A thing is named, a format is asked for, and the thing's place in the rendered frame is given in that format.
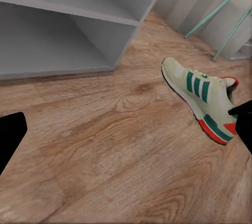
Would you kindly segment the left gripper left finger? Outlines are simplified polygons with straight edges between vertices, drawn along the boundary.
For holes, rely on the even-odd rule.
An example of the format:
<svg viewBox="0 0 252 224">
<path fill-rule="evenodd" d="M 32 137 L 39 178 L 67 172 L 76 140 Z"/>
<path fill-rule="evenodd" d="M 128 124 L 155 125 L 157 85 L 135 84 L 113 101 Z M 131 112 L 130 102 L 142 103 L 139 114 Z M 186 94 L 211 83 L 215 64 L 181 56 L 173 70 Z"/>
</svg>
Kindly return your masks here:
<svg viewBox="0 0 252 224">
<path fill-rule="evenodd" d="M 22 112 L 0 118 L 0 174 L 26 133 L 27 123 Z"/>
</svg>

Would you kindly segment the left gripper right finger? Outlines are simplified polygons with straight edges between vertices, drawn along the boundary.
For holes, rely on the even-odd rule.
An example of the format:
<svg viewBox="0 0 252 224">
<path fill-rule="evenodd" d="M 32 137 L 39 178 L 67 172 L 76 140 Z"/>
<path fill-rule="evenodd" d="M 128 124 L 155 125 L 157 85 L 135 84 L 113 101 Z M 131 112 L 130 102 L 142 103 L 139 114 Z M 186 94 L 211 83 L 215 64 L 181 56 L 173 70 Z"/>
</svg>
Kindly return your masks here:
<svg viewBox="0 0 252 224">
<path fill-rule="evenodd" d="M 252 153 L 252 113 L 240 111 L 235 130 Z"/>
</svg>

